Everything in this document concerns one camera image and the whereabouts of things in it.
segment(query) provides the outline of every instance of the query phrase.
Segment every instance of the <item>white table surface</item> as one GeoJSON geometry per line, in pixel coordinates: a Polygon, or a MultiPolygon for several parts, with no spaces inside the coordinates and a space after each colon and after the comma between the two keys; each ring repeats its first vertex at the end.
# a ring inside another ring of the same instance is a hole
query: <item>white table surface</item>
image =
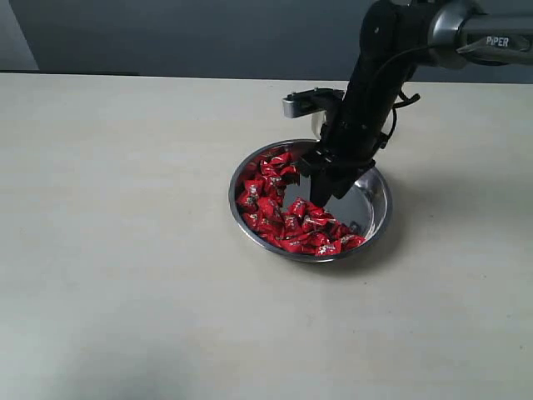
{"type": "Polygon", "coordinates": [[[390,229],[306,267],[227,188],[322,85],[0,75],[0,398],[531,399],[533,86],[408,85],[390,229]]]}

